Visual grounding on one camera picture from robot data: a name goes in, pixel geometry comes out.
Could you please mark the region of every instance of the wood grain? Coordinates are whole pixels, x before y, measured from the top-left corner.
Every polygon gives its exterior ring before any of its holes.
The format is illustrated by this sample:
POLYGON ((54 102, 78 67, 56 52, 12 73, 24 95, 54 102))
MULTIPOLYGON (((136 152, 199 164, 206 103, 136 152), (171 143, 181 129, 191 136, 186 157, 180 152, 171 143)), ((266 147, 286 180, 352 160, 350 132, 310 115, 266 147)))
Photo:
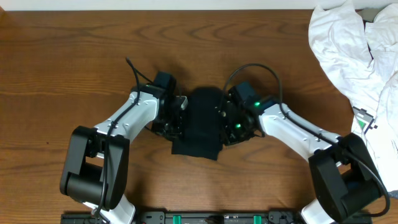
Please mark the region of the wood grain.
MULTIPOLYGON (((223 86, 240 65, 273 67, 285 102, 327 130, 348 134, 348 100, 308 46, 311 11, 7 12, 0 19, 0 223, 59 223, 86 208, 59 192, 72 131, 113 114, 134 85, 130 56, 148 77, 163 70, 183 92, 223 86)), ((242 72, 276 93, 260 69, 242 72)), ((278 140, 226 147, 217 162, 173 156, 143 130, 131 145, 126 195, 138 207, 222 211, 300 209, 314 199, 308 164, 278 140)), ((397 223, 398 205, 375 223, 397 223)), ((369 206, 376 212, 378 200, 369 206)))

